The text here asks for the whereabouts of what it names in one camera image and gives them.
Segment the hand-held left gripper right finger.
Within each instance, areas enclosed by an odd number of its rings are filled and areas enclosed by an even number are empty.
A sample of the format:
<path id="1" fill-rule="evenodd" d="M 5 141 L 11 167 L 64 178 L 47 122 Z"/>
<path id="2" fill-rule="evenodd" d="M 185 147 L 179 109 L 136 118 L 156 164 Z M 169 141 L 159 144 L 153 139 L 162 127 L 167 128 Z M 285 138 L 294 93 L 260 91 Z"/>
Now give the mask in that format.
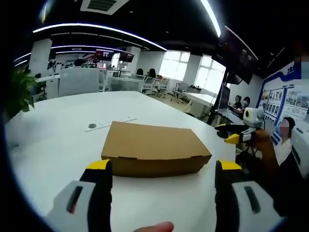
<path id="1" fill-rule="evenodd" d="M 215 188 L 217 232 L 269 232 L 281 221 L 271 196 L 238 164 L 216 162 Z"/>

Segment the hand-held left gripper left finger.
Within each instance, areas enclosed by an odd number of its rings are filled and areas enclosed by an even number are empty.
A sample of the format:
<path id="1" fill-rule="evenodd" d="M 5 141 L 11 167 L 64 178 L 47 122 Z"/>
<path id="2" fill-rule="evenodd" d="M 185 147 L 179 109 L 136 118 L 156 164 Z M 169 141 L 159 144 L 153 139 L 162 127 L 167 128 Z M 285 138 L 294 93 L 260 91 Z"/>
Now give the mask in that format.
<path id="1" fill-rule="evenodd" d="M 95 161 L 54 198 L 47 223 L 55 232 L 110 232 L 112 163 Z"/>

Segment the person's right hand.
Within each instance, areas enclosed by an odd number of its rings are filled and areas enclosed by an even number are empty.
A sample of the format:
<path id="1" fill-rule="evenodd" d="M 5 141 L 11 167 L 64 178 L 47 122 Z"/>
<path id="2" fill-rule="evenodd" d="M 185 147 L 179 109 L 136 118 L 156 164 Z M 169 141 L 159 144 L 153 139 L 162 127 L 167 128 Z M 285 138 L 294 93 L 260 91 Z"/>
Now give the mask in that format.
<path id="1" fill-rule="evenodd" d="M 255 146 L 262 153 L 262 162 L 268 169 L 278 168 L 276 153 L 270 134 L 266 130 L 259 129 L 255 132 Z"/>

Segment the person's left hand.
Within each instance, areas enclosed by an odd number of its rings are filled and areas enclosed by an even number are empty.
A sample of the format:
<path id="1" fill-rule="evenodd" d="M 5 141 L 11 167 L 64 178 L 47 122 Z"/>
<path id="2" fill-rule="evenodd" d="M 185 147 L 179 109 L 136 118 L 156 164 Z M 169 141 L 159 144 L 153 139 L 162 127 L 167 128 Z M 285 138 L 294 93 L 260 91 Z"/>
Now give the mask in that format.
<path id="1" fill-rule="evenodd" d="M 170 221 L 165 221 L 153 226 L 138 228 L 134 232 L 172 232 L 173 230 L 174 224 Z"/>

